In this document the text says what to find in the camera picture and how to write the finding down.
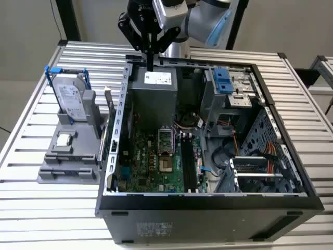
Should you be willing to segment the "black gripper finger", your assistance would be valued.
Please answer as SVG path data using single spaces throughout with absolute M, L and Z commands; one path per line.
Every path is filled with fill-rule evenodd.
M 118 28 L 136 51 L 141 51 L 146 56 L 147 71 L 150 71 L 150 57 L 143 38 L 135 31 L 131 25 L 131 19 L 126 12 L 122 12 L 118 19 Z
M 150 40 L 150 71 L 153 71 L 153 63 L 155 55 L 163 53 L 171 45 L 171 43 L 180 34 L 180 27 L 173 27 L 166 31 L 166 33 L 157 39 L 157 33 L 151 34 Z

